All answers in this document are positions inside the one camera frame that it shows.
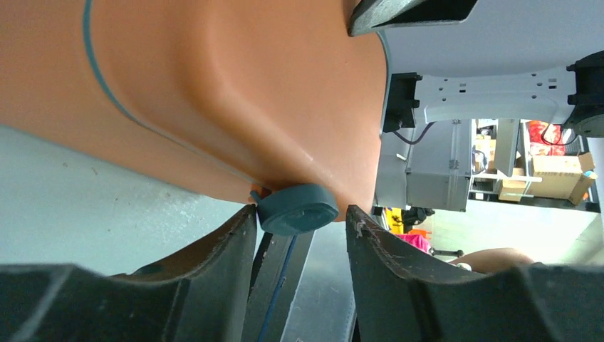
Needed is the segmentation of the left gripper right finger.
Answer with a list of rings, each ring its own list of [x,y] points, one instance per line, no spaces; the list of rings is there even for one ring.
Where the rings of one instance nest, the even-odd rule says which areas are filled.
[[[355,205],[346,241],[362,341],[601,341],[603,268],[485,275],[438,260]]]

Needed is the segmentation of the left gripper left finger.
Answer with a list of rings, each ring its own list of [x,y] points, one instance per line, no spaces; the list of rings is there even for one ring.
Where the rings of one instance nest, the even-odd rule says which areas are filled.
[[[75,264],[1,266],[3,341],[239,341],[256,208],[131,274]]]

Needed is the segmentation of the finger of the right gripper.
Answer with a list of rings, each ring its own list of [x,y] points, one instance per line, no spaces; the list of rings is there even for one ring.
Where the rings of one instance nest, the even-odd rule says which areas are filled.
[[[458,24],[465,21],[477,0],[362,0],[353,9],[349,36],[408,26]]]

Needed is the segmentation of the orange medicine kit box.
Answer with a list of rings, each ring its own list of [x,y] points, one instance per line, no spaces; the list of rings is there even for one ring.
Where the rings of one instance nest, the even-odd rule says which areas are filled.
[[[354,1],[3,1],[1,124],[248,203],[372,207],[387,57]]]

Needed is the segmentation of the bare forearm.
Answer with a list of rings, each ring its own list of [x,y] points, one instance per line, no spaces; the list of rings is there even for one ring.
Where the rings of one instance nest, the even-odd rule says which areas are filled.
[[[449,263],[467,271],[493,274],[514,266],[532,265],[536,263],[536,260],[518,249],[495,248],[465,254]]]

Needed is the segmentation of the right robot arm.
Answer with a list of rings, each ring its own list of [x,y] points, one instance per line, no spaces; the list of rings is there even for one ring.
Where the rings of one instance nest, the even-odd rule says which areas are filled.
[[[409,26],[460,23],[475,1],[361,1],[350,16],[349,36]],[[540,120],[587,138],[603,136],[603,52],[569,66],[532,73],[466,78],[418,73],[390,75],[384,133],[417,123],[492,118]]]

